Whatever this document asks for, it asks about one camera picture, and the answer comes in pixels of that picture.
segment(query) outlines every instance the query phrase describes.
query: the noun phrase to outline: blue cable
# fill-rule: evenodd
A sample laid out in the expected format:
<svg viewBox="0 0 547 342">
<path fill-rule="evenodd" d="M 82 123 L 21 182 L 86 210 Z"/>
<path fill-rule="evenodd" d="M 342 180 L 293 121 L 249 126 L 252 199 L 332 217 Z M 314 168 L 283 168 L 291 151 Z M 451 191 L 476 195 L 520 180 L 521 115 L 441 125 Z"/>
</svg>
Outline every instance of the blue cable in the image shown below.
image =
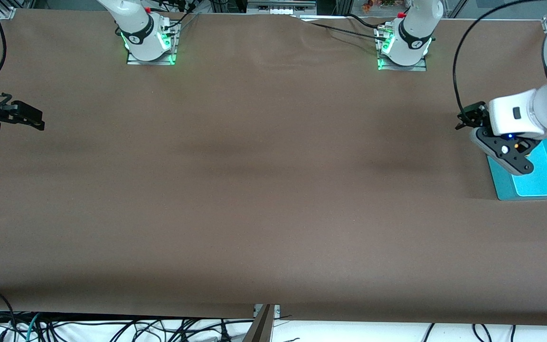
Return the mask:
<svg viewBox="0 0 547 342">
<path fill-rule="evenodd" d="M 31 320 L 31 323 L 28 324 L 26 342 L 29 342 L 31 340 L 31 331 L 33 330 L 33 325 L 35 324 L 35 321 L 37 320 L 37 317 L 39 317 L 40 314 L 41 312 L 38 312 L 37 314 L 35 314 L 35 316 L 33 316 L 33 319 Z"/>
</svg>

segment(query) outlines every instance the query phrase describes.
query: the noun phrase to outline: table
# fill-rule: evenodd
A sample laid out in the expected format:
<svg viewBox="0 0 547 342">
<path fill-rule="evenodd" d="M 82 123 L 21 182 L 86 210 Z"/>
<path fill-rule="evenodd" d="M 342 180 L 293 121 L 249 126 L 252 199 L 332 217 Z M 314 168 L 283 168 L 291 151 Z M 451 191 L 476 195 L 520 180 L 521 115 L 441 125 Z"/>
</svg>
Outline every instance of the table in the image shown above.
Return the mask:
<svg viewBox="0 0 547 342">
<path fill-rule="evenodd" d="M 367 38 L 200 15 L 149 67 L 106 12 L 18 10 L 0 91 L 46 130 L 0 132 L 0 290 L 17 310 L 547 324 L 547 201 L 497 201 L 453 129 L 469 23 L 393 72 Z M 544 84 L 542 40 L 479 24 L 464 103 Z"/>
</svg>

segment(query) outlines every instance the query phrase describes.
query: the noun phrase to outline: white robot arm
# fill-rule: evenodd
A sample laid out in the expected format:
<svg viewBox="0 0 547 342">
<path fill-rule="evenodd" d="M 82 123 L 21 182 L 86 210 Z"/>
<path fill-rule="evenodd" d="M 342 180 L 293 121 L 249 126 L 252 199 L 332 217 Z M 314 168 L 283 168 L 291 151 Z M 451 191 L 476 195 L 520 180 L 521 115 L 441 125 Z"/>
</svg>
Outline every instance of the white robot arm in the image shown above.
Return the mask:
<svg viewBox="0 0 547 342">
<path fill-rule="evenodd" d="M 139 0 L 97 0 L 106 8 L 122 31 L 130 53 L 141 61 L 152 61 L 170 50 L 170 19 L 148 13 Z"/>
<path fill-rule="evenodd" d="M 381 52 L 398 65 L 415 65 L 427 53 L 432 33 L 443 17 L 440 0 L 414 0 L 406 17 L 391 22 L 389 43 Z"/>
<path fill-rule="evenodd" d="M 542 60 L 547 78 L 547 36 Z M 471 140 L 508 172 L 525 175 L 533 171 L 526 158 L 542 139 L 547 138 L 547 84 L 539 89 L 473 104 L 460 114 L 462 126 L 480 124 Z"/>
</svg>

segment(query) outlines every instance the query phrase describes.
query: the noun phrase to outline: white floor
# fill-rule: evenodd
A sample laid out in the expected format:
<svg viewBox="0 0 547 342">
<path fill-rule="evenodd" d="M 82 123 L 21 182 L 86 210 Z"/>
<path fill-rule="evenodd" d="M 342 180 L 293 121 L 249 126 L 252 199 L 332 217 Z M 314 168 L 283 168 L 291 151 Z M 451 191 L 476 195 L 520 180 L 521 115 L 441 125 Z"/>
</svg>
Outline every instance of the white floor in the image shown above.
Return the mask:
<svg viewBox="0 0 547 342">
<path fill-rule="evenodd" d="M 217 324 L 220 320 L 203 320 L 192 329 Z M 166 329 L 174 329 L 180 321 L 164 321 Z M 276 321 L 272 342 L 422 342 L 428 323 L 359 323 L 324 321 Z M 123 325 L 85 326 L 68 324 L 57 328 L 57 332 L 68 342 L 107 342 Z M 248 331 L 250 323 L 228 324 L 230 336 L 241 335 Z M 492 342 L 509 342 L 510 325 L 487 325 Z M 152 330 L 164 340 L 163 333 Z M 486 341 L 482 329 L 479 333 Z M 135 330 L 128 329 L 119 342 L 130 342 Z M 219 333 L 204 332 L 193 336 L 191 342 L 204 342 L 209 337 L 220 337 Z M 12 342 L 13 334 L 8 333 L 5 342 Z M 547 326 L 519 325 L 514 337 L 515 342 L 547 342 Z M 137 342 L 159 342 L 151 334 L 144 333 Z M 428 342 L 478 342 L 469 324 L 436 324 Z"/>
</svg>

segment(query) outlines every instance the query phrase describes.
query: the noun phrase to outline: metal base plate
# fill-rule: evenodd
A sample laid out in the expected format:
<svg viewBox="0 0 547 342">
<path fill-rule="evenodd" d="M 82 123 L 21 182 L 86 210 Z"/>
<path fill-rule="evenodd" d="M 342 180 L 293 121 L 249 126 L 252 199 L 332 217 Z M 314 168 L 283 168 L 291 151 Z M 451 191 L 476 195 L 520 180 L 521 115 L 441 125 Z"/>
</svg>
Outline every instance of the metal base plate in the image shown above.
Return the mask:
<svg viewBox="0 0 547 342">
<path fill-rule="evenodd" d="M 427 71 L 425 58 L 421 58 L 416 65 L 404 66 L 392 62 L 389 57 L 377 50 L 377 68 L 379 70 L 400 70 L 400 71 Z"/>
<path fill-rule="evenodd" d="M 170 50 L 164 52 L 159 58 L 156 58 L 152 61 L 141 61 L 135 58 L 130 51 L 128 51 L 128 57 L 126 58 L 126 64 L 128 65 L 174 65 L 176 64 L 176 53 L 179 49 L 179 39 L 180 39 L 180 26 L 181 24 L 175 25 L 173 28 L 170 28 L 169 32 L 165 32 L 169 37 L 163 39 L 165 42 L 169 42 L 171 47 Z"/>
</svg>

